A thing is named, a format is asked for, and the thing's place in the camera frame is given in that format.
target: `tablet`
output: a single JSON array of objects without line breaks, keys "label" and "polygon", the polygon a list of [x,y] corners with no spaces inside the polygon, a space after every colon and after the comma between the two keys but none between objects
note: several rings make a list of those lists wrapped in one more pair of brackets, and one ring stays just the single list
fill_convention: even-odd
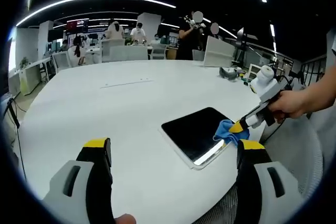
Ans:
[{"label": "tablet", "polygon": [[193,162],[218,142],[213,136],[221,120],[228,119],[214,108],[205,108],[182,118],[162,124],[163,131]]}]

